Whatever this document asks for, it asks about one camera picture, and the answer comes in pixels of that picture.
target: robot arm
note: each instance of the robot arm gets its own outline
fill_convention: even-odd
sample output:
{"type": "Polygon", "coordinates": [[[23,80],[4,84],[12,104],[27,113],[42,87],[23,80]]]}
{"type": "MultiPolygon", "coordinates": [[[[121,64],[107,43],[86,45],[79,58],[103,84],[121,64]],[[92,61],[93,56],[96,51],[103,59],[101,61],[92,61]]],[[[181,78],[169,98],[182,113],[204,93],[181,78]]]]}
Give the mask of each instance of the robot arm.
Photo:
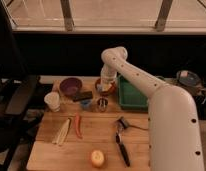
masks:
{"type": "Polygon", "coordinates": [[[123,47],[102,53],[101,84],[116,72],[148,97],[150,165],[152,171],[204,171],[198,115],[192,96],[126,62],[123,47]]]}

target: black wall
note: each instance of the black wall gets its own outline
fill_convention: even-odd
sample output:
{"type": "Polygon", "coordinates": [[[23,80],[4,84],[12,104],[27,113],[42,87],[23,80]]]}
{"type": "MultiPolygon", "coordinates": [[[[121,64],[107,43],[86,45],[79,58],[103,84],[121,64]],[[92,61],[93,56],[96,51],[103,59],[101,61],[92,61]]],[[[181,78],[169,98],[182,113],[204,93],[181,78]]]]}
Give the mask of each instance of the black wall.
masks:
{"type": "Polygon", "coordinates": [[[101,52],[125,46],[128,61],[152,74],[175,76],[181,69],[206,75],[205,36],[72,35],[15,33],[32,73],[99,75],[101,52]]]}
{"type": "Polygon", "coordinates": [[[27,74],[26,65],[16,46],[12,28],[0,1],[0,74],[1,77],[22,79],[27,74]]]}

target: white cup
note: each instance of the white cup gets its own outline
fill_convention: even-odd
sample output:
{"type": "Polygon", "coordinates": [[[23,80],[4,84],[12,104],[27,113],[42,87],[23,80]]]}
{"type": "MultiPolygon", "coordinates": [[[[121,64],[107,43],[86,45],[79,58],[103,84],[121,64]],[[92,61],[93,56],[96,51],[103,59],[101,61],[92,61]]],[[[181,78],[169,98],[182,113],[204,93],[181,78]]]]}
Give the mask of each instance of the white cup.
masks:
{"type": "Polygon", "coordinates": [[[44,102],[53,112],[60,110],[60,96],[58,92],[50,92],[46,94],[46,96],[44,97],[44,102]]]}

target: black chair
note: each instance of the black chair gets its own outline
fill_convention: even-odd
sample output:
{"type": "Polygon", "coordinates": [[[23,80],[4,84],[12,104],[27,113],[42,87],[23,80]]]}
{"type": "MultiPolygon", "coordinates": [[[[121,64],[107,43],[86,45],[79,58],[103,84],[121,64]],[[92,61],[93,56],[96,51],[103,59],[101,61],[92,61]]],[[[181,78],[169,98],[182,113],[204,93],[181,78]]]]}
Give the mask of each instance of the black chair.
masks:
{"type": "Polygon", "coordinates": [[[39,76],[29,75],[19,85],[12,80],[0,88],[0,153],[8,150],[0,171],[6,171],[21,138],[33,140],[27,131],[41,121],[41,117],[24,120],[29,102],[39,82],[39,76]]]}
{"type": "Polygon", "coordinates": [[[27,131],[41,120],[41,116],[31,122],[24,119],[40,77],[28,71],[1,0],[0,77],[7,78],[3,83],[0,79],[0,153],[8,150],[4,162],[0,164],[0,171],[6,171],[21,138],[33,140],[27,131]]]}

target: green plastic basket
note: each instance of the green plastic basket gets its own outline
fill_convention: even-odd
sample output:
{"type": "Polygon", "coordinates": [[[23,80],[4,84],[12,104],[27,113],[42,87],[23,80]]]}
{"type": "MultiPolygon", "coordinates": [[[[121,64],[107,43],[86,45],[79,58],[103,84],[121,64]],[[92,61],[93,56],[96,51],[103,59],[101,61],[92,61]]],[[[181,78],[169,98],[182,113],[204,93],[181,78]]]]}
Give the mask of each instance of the green plastic basket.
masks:
{"type": "Polygon", "coordinates": [[[123,76],[118,76],[119,105],[123,110],[147,110],[147,97],[129,83],[123,76]]]}

